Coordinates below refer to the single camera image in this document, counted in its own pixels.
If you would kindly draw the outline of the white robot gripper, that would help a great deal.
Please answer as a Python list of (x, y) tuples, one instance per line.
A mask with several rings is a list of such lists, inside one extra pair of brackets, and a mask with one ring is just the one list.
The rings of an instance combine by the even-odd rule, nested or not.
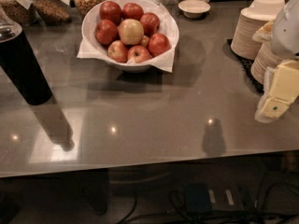
[(280, 119), (299, 97), (299, 0), (289, 0), (278, 13), (252, 36), (256, 42), (271, 40), (272, 52), (290, 59), (276, 68), (267, 67), (263, 96), (257, 105), (255, 119), (269, 123)]

